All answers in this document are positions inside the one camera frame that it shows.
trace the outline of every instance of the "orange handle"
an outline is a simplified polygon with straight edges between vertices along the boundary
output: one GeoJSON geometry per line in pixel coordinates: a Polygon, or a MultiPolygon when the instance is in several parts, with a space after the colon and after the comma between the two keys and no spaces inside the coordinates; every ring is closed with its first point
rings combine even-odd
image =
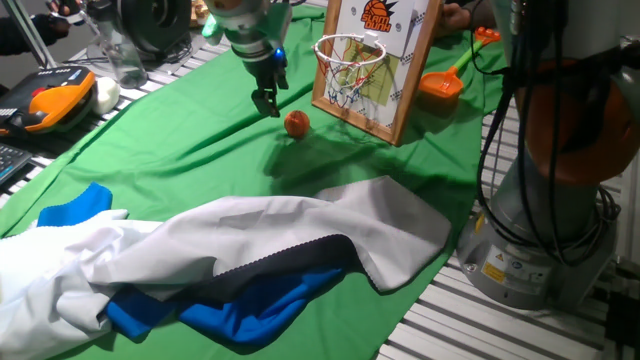
{"type": "Polygon", "coordinates": [[[487,44],[491,44],[492,42],[500,41],[502,37],[500,33],[497,31],[493,31],[491,29],[485,29],[483,27],[479,27],[476,29],[476,41],[482,41],[482,46],[487,44]]]}

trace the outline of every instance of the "orange tool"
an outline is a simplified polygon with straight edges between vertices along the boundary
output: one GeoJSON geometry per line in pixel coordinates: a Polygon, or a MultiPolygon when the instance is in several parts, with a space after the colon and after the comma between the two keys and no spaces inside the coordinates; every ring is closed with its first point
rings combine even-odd
{"type": "MultiPolygon", "coordinates": [[[[483,27],[476,29],[475,36],[476,42],[473,44],[474,52],[478,52],[487,44],[500,41],[500,33],[483,27]]],[[[473,53],[471,49],[469,49],[449,70],[445,72],[428,73],[422,76],[419,86],[420,91],[445,100],[457,99],[464,88],[464,84],[457,76],[458,71],[471,60],[472,55],[473,53]]]]}

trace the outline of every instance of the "blue cloth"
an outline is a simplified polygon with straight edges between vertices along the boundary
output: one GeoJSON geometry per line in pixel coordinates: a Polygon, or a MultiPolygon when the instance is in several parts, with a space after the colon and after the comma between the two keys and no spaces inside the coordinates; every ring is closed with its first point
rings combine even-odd
{"type": "Polygon", "coordinates": [[[208,335],[238,344],[265,346],[273,341],[324,286],[339,281],[341,267],[320,267],[250,285],[226,304],[162,303],[135,289],[118,292],[105,314],[129,339],[137,341],[177,311],[179,320],[208,335]]]}
{"type": "Polygon", "coordinates": [[[265,346],[273,341],[319,290],[342,278],[342,268],[321,267],[251,285],[235,301],[193,304],[180,314],[190,327],[238,344],[265,346]]]}
{"type": "Polygon", "coordinates": [[[72,201],[43,209],[38,217],[38,227],[68,226],[87,221],[104,210],[111,209],[113,195],[109,189],[96,183],[72,201]]]}

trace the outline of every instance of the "orange ball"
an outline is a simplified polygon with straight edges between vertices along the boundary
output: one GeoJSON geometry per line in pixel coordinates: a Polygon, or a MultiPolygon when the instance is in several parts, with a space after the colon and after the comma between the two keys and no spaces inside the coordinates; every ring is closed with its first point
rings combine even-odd
{"type": "Polygon", "coordinates": [[[301,139],[309,131],[309,117],[300,110],[295,110],[287,114],[284,118],[284,128],[294,139],[301,139]]]}

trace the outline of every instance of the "basketball net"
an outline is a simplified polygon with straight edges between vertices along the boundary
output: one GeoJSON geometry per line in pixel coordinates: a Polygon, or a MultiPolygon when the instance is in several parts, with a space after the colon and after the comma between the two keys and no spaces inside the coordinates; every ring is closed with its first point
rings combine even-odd
{"type": "Polygon", "coordinates": [[[360,98],[360,88],[386,56],[384,46],[377,40],[374,42],[376,50],[365,55],[365,45],[362,43],[364,38],[355,34],[329,35],[324,36],[313,47],[320,71],[326,79],[329,101],[340,108],[351,105],[360,98]],[[349,42],[342,55],[335,50],[335,39],[349,42]],[[346,59],[348,54],[355,56],[346,59]]]}

